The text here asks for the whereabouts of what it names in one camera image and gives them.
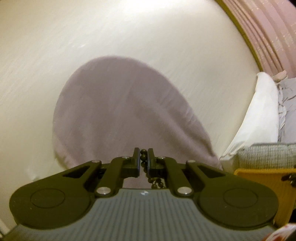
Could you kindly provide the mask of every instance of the black bead chain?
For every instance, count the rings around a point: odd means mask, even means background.
[[[282,181],[289,181],[292,187],[296,187],[296,173],[290,173],[287,175],[284,175],[281,178]]]
[[[148,177],[148,174],[147,174],[147,159],[148,159],[147,150],[142,149],[140,151],[140,154],[141,154],[140,159],[142,161],[141,167],[144,168],[144,172],[146,173],[146,177]],[[158,177],[153,177],[153,178],[148,177],[148,182],[152,183],[152,186],[151,186],[152,189],[164,188],[163,182]]]

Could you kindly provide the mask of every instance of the textured wall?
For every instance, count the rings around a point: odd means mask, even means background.
[[[34,178],[61,170],[52,115],[69,76],[103,55],[130,56],[167,76],[218,155],[235,136],[258,68],[214,0],[0,1],[0,216]]]

